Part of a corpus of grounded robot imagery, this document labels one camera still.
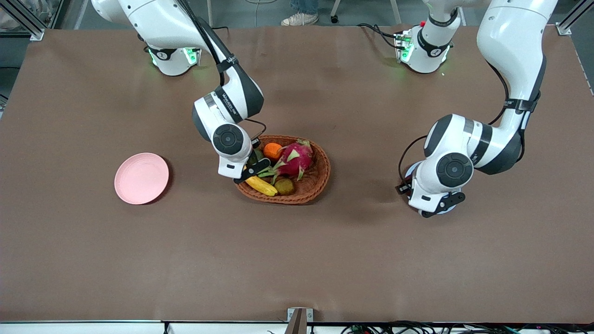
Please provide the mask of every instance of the shoe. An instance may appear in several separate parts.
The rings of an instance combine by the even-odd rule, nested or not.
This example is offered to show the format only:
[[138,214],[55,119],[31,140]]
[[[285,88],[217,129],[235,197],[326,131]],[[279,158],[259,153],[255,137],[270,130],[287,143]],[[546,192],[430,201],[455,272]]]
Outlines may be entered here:
[[318,21],[318,14],[304,14],[299,12],[280,22],[281,26],[311,26]]

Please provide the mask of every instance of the jeans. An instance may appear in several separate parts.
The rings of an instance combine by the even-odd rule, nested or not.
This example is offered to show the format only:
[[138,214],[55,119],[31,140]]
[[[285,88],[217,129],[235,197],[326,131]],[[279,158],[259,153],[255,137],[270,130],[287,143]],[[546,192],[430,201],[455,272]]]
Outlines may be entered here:
[[304,14],[317,14],[318,0],[291,0],[291,8]]

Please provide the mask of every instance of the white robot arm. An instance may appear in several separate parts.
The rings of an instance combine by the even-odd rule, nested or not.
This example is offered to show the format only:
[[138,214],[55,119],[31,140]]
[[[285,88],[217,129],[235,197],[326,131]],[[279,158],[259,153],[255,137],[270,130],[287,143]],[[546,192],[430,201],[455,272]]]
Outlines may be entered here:
[[[241,182],[270,165],[268,159],[254,161],[252,140],[237,125],[260,112],[262,91],[212,28],[194,16],[186,0],[91,1],[106,20],[132,25],[166,75],[183,74],[196,63],[196,59],[188,58],[188,52],[209,52],[216,61],[221,83],[194,102],[192,119],[219,154],[219,174]],[[229,76],[226,84],[223,73]],[[252,164],[246,166],[248,159]]]
[[446,212],[463,201],[461,188],[474,169],[497,174],[521,159],[524,130],[540,97],[546,67],[542,33],[556,4],[557,0],[491,2],[477,43],[487,62],[509,82],[503,117],[498,127],[455,114],[433,125],[425,140],[426,159],[411,167],[401,187],[410,190],[409,204],[422,216]]
[[431,73],[446,60],[451,38],[460,27],[459,7],[486,5],[488,0],[423,0],[429,17],[397,39],[397,59],[419,73]]

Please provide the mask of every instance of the banana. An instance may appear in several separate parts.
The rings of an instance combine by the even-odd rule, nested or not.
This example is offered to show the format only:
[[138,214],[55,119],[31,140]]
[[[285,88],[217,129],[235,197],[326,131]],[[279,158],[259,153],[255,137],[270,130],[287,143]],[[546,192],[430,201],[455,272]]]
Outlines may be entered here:
[[276,188],[274,188],[272,185],[270,185],[269,183],[267,183],[259,177],[248,178],[247,180],[245,180],[245,182],[247,182],[249,186],[253,189],[267,196],[274,196],[279,193],[279,191],[276,190]]

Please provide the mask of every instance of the fruit basket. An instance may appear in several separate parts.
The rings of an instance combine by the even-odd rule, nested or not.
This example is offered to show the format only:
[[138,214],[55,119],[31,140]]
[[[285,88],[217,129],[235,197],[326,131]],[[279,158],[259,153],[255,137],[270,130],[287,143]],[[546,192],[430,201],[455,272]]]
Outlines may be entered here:
[[[262,142],[260,147],[264,147],[268,143],[279,143],[282,146],[287,146],[299,139],[299,137],[278,135],[261,135],[259,138]],[[330,179],[330,161],[324,150],[318,144],[311,140],[309,141],[309,144],[314,152],[312,164],[307,171],[305,171],[301,180],[297,181],[297,177],[290,178],[295,183],[294,194],[271,197],[254,190],[246,182],[237,184],[237,189],[253,200],[266,203],[305,204],[318,197],[326,187],[326,184],[328,184],[328,179]],[[265,177],[263,180],[270,182],[272,177]]]

